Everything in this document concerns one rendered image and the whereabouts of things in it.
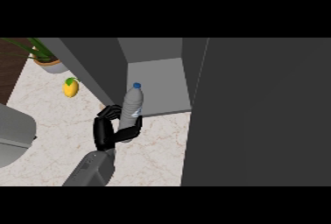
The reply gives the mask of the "dark grey cabinet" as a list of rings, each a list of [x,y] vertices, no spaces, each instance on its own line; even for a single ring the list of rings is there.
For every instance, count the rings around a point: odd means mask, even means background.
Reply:
[[[42,38],[41,42],[103,104],[119,105],[138,83],[143,116],[192,110],[206,38]]]

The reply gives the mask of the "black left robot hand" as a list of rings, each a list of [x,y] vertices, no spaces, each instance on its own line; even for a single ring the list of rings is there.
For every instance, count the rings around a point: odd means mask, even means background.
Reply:
[[[118,131],[113,131],[112,120],[119,119],[121,116],[121,106],[109,105],[106,106],[93,122],[93,138],[94,145],[99,151],[106,151],[115,148],[115,143],[130,140],[140,134],[141,128],[141,116],[137,117],[134,125]]]

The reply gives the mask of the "pale grey rounded appliance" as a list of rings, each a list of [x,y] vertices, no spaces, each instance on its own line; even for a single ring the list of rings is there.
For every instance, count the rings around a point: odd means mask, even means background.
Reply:
[[[35,138],[34,118],[0,103],[0,168],[22,157]]]

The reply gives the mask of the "dark grey cabinet door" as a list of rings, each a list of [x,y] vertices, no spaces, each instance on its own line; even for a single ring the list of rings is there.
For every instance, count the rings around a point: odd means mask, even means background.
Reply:
[[[331,186],[331,38],[212,38],[181,184]]]

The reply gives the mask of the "green leafy plant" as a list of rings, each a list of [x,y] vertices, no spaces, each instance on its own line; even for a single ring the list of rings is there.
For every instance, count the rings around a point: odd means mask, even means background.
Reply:
[[[50,52],[38,38],[28,38],[28,42],[32,46],[23,45],[10,38],[3,38],[3,40],[23,49],[31,54],[28,58],[35,60],[38,63],[45,64],[57,61],[56,55]]]

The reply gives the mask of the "clear water bottle blue cap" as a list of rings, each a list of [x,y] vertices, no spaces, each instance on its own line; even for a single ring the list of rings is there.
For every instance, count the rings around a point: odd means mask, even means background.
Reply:
[[[128,143],[140,132],[141,103],[143,103],[143,93],[140,90],[140,84],[134,82],[124,96],[119,121],[118,121],[119,141],[122,143]]]

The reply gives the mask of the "pale grey plant pot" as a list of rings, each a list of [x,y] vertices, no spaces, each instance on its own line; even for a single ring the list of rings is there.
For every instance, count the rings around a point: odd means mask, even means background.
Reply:
[[[68,71],[66,66],[63,65],[56,56],[50,57],[50,61],[42,62],[34,59],[34,62],[50,74],[62,74],[63,72]]]

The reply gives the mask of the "yellow fruit with green leaf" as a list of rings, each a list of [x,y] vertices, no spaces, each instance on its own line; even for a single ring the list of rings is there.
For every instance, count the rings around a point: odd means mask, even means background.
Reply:
[[[68,98],[72,98],[78,93],[79,80],[75,77],[69,77],[62,85],[62,92]]]

